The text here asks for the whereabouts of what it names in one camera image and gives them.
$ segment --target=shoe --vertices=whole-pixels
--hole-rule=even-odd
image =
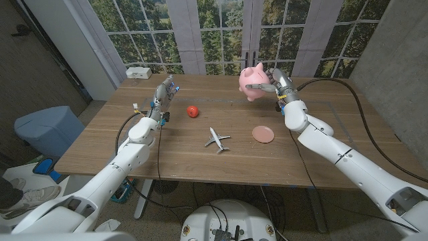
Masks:
[[[23,178],[15,178],[12,181],[10,181],[13,188],[22,190],[25,186],[25,179]]]
[[[28,190],[23,194],[23,197],[15,205],[7,209],[0,210],[0,213],[6,214],[17,210],[30,210],[38,205],[54,199],[60,194],[60,186],[45,187],[37,190]]]

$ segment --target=wooden table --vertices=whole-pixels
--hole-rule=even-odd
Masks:
[[[154,89],[167,75],[154,74],[149,80],[125,80],[113,97],[94,117],[84,132],[56,164],[63,174],[95,175],[111,158],[120,125],[133,113],[132,103],[143,110],[150,107]],[[275,111],[274,94],[248,102],[238,91],[237,76],[175,75],[181,87],[171,103],[171,120],[162,130],[159,169],[162,179],[250,185],[312,186],[299,158],[296,146]],[[294,78],[296,86],[309,78]],[[405,169],[427,178],[428,174],[398,140],[386,122],[358,92],[368,125],[381,149]],[[389,173],[415,185],[428,187],[388,163],[373,147],[362,125],[355,100],[349,91],[333,82],[317,82],[300,93],[309,113],[327,122],[334,136],[356,148]],[[195,105],[199,116],[190,118],[186,108]],[[258,143],[251,135],[254,127],[265,125],[275,133],[268,144]],[[222,143],[230,148],[216,154],[215,143],[204,147],[211,136],[230,135]],[[315,185],[328,189],[356,189],[333,164],[299,144]],[[158,179],[157,144],[149,160],[131,173],[131,177]]]

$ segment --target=white toy airplane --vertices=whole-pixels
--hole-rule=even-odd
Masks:
[[[215,134],[214,129],[212,129],[211,127],[209,127],[209,131],[211,131],[211,134],[213,135],[213,137],[210,137],[209,141],[207,142],[207,144],[205,144],[205,146],[207,146],[207,145],[209,145],[215,141],[217,143],[217,145],[220,147],[220,149],[217,151],[217,153],[219,153],[220,151],[223,151],[223,150],[229,150],[228,147],[224,147],[221,144],[220,139],[230,138],[230,136],[217,135],[217,134]]]

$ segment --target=small plate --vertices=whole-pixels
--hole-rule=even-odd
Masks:
[[[269,127],[258,126],[253,129],[253,137],[258,142],[269,143],[274,139],[275,135]]]

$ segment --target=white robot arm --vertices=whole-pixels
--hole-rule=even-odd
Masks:
[[[377,205],[390,220],[419,232],[428,232],[428,190],[398,179],[352,147],[332,137],[333,129],[325,122],[306,114],[308,109],[300,100],[292,80],[281,70],[268,72],[282,101],[285,124],[300,133],[299,142],[333,163]],[[272,91],[272,86],[248,85]],[[404,236],[415,232],[393,224]]]
[[[129,138],[120,146],[117,156],[81,190],[33,210],[12,234],[92,231],[100,211],[124,178],[147,161],[154,143],[152,133],[161,126],[163,114],[178,90],[179,87],[174,88],[173,76],[169,76],[156,89],[147,117],[130,129]]]

